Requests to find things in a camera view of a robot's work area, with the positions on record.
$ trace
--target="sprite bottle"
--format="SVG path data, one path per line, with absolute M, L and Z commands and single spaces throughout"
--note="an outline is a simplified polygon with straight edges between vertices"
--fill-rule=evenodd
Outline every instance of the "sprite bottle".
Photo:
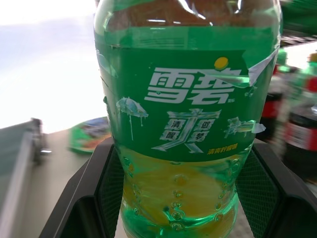
M 277 0 L 103 0 L 95 42 L 129 238 L 224 238 L 280 41 Z

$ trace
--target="floor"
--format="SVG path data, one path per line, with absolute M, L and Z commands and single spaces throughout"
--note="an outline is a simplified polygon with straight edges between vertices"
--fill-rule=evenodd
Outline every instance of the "floor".
M 94 11 L 93 0 L 0 2 L 0 128 L 40 118 L 52 150 L 33 169 L 21 238 L 39 236 L 67 181 L 88 159 L 68 151 L 67 129 L 106 114 Z M 312 48 L 317 43 L 289 49 L 290 64 L 305 66 Z

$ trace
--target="bottle label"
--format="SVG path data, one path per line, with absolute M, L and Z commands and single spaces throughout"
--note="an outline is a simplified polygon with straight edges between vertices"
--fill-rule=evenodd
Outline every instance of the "bottle label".
M 277 118 L 280 106 L 281 106 L 281 100 L 265 102 L 263 112 L 262 112 L 262 117 L 263 118 Z
M 286 127 L 286 142 L 304 150 L 317 151 L 317 129 L 289 122 Z
M 247 48 L 145 49 L 96 41 L 96 49 L 118 145 L 163 160 L 198 162 L 232 156 L 253 143 L 274 69 L 273 48 L 259 61 Z M 256 81 L 242 88 L 219 75 L 252 75 Z

